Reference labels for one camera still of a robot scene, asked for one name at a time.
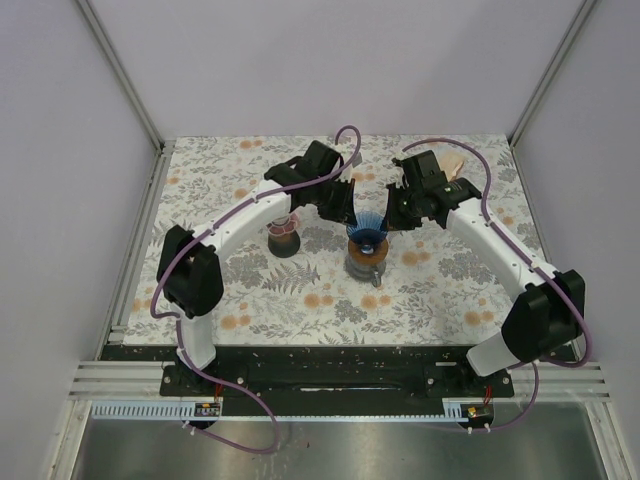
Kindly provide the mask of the coffee filter pack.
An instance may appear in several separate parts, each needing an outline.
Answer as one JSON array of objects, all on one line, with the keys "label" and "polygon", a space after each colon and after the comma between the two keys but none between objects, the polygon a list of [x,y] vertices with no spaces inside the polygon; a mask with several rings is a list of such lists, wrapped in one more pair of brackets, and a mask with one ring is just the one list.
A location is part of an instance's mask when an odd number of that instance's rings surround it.
[{"label": "coffee filter pack", "polygon": [[451,182],[456,180],[461,173],[465,164],[465,156],[461,153],[450,151],[439,155],[437,161],[446,179]]}]

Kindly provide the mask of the clear glass pitcher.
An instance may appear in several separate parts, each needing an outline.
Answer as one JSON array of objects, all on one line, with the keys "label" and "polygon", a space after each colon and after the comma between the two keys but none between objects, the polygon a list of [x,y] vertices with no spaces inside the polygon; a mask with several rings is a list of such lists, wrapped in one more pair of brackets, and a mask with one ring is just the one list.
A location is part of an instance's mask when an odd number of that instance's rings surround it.
[{"label": "clear glass pitcher", "polygon": [[373,287],[378,288],[382,285],[382,277],[386,270],[386,262],[381,261],[377,264],[367,265],[359,263],[352,257],[348,256],[345,260],[345,270],[354,280],[370,283]]}]

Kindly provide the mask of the dark carafe with red rim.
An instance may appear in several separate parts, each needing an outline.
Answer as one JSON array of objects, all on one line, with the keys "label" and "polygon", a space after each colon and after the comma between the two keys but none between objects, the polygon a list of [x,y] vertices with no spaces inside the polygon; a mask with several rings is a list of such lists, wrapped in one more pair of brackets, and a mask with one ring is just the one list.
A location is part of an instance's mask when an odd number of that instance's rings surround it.
[{"label": "dark carafe with red rim", "polygon": [[278,258],[290,258],[300,249],[300,236],[296,231],[281,235],[268,236],[268,249]]}]

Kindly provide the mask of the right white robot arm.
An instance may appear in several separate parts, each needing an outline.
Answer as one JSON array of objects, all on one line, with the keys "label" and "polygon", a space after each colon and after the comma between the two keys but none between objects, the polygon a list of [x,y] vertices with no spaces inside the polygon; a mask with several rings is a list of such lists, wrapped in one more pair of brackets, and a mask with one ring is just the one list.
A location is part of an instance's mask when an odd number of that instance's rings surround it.
[{"label": "right white robot arm", "polygon": [[541,360],[584,333],[585,282],[533,255],[505,230],[483,194],[464,178],[449,180],[436,156],[425,151],[394,159],[399,184],[388,185],[384,226],[408,231],[428,219],[466,243],[507,292],[512,306],[499,333],[473,346],[455,371],[457,388],[480,394],[491,374]]}]

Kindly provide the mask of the blue glass dripper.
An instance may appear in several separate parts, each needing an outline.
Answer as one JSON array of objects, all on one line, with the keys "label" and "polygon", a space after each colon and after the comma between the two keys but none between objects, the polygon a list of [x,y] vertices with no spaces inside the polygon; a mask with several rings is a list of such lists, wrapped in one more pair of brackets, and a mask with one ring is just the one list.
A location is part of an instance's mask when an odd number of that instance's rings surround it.
[{"label": "blue glass dripper", "polygon": [[370,255],[387,238],[388,232],[382,227],[383,216],[373,211],[356,214],[357,224],[346,227],[346,233],[359,251]]}]

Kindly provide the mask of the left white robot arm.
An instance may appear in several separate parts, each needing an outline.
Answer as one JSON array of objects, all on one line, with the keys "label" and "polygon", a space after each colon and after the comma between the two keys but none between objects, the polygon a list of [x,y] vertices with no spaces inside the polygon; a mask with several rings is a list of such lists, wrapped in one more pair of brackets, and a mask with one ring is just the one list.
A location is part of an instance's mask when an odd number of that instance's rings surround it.
[{"label": "left white robot arm", "polygon": [[182,383],[192,393],[205,395],[217,382],[209,365],[216,358],[211,312],[224,293],[222,263],[260,228],[306,205],[315,206],[324,220],[355,225],[355,182],[341,178],[355,159],[344,160],[314,140],[303,155],[271,167],[253,190],[214,219],[191,230],[176,225],[167,231],[151,315],[165,316],[156,310],[163,296],[171,306],[167,314],[176,318],[178,355],[187,365]]}]

